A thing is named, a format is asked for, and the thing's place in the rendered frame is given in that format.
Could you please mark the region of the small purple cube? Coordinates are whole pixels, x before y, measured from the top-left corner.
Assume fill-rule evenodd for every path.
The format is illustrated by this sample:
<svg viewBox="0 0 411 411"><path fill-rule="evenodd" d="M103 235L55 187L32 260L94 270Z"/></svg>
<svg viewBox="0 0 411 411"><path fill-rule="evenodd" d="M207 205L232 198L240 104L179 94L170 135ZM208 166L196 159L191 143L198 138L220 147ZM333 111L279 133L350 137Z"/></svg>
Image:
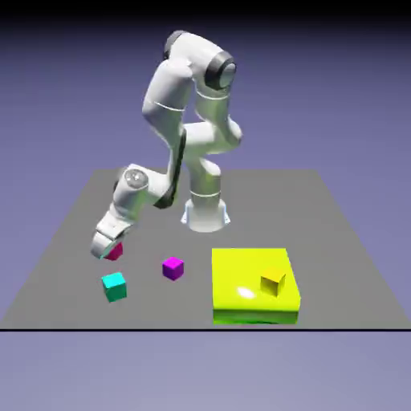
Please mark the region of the small purple cube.
<svg viewBox="0 0 411 411"><path fill-rule="evenodd" d="M162 274L172 281L178 280L184 274L184 261L176 257L167 258L162 263Z"/></svg>

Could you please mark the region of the large yellow box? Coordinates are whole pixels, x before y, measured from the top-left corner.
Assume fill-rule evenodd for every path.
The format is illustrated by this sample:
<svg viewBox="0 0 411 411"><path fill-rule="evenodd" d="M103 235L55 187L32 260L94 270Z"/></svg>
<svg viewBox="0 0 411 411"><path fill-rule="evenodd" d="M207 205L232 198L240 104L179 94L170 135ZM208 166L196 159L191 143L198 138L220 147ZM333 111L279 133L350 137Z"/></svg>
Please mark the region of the large yellow box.
<svg viewBox="0 0 411 411"><path fill-rule="evenodd" d="M278 297L260 289L270 269L286 272ZM212 250L213 322L222 324L296 324L301 297L284 248L215 248Z"/></svg>

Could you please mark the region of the small red cube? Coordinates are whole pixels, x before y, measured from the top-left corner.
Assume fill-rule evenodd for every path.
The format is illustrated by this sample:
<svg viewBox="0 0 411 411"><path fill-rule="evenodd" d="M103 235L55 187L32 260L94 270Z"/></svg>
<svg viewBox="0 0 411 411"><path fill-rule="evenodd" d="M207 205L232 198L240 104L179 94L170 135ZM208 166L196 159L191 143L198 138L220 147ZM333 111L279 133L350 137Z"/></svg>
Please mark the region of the small red cube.
<svg viewBox="0 0 411 411"><path fill-rule="evenodd" d="M105 259L109 261L116 261L119 257L123 254L123 244L122 242L118 242L110 252L104 256Z"/></svg>

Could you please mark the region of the small yellow cube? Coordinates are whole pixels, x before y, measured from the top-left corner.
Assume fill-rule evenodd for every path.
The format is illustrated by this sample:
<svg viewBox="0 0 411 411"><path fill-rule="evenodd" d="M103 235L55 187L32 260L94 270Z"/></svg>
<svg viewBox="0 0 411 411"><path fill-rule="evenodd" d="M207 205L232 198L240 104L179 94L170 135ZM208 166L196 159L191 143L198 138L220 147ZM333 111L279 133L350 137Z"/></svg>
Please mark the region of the small yellow cube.
<svg viewBox="0 0 411 411"><path fill-rule="evenodd" d="M260 289L268 295L278 297L284 288L285 280L285 271L279 269L267 270L260 277Z"/></svg>

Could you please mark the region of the small cyan cube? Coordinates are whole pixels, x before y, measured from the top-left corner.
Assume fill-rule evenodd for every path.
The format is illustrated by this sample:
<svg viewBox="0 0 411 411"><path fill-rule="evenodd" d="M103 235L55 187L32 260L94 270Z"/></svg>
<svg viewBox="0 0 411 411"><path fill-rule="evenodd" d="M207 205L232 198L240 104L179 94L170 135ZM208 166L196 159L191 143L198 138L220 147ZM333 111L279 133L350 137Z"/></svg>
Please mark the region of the small cyan cube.
<svg viewBox="0 0 411 411"><path fill-rule="evenodd" d="M104 294L111 303L127 297L127 283L121 272L105 275L101 278Z"/></svg>

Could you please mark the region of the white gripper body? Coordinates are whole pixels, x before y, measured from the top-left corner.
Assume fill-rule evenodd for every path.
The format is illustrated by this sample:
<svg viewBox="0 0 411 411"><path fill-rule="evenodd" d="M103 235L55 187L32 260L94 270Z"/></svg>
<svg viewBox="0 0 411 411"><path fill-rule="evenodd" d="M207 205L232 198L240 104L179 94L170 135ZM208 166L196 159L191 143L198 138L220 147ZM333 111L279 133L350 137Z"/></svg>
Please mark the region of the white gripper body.
<svg viewBox="0 0 411 411"><path fill-rule="evenodd" d="M120 240L121 238L112 239L96 231L92 238L91 253L97 259L105 258L120 243Z"/></svg>

